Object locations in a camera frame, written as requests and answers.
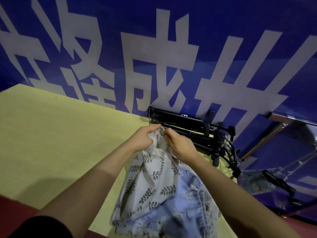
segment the blue wall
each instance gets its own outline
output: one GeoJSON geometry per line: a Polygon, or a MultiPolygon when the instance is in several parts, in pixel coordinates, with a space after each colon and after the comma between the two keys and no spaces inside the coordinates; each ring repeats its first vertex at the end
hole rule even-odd
{"type": "MultiPolygon", "coordinates": [[[[211,108],[236,126],[241,154],[274,125],[269,111],[317,121],[317,0],[0,4],[0,90],[22,83],[143,116],[149,104],[193,116],[211,108]]],[[[308,149],[282,133],[250,168],[308,149]]],[[[298,180],[315,170],[312,160],[289,182],[307,187],[298,180]]]]}

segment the yellow countertop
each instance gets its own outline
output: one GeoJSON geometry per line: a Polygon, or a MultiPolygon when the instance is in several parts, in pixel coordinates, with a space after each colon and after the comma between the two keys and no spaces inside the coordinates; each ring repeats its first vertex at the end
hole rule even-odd
{"type": "MultiPolygon", "coordinates": [[[[144,117],[21,84],[3,91],[0,194],[41,209],[147,124],[144,117]]],[[[90,230],[123,237],[114,234],[109,220],[129,166],[121,170],[90,230]]],[[[227,170],[222,160],[219,169],[227,170]]],[[[218,237],[236,237],[223,217],[218,237]]]]}

